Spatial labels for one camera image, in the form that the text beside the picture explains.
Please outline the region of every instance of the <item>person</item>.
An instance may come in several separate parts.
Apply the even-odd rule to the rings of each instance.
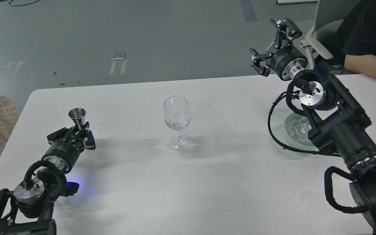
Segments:
[[[329,65],[376,79],[376,0],[361,0],[325,46],[333,55]]]

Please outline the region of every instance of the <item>office chair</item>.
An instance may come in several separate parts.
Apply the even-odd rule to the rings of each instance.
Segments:
[[[325,59],[333,55],[323,46],[337,31],[343,19],[361,0],[319,0],[313,27],[301,40],[299,46],[304,48],[309,69],[315,67],[314,52]]]

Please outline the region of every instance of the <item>person's arm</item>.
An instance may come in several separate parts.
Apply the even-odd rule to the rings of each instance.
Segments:
[[[376,56],[346,55],[345,69],[376,79]]]

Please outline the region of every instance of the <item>wine glass base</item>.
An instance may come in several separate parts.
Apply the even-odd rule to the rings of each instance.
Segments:
[[[192,140],[189,135],[179,133],[172,137],[170,144],[175,152],[182,153],[191,148]]]

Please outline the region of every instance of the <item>wine glass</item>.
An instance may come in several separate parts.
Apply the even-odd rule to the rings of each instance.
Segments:
[[[171,96],[165,100],[163,106],[163,120],[169,128],[181,131],[188,127],[191,122],[191,112],[184,97]],[[175,152],[182,153],[189,149],[191,144],[191,137],[185,133],[178,133],[171,138],[171,147]]]

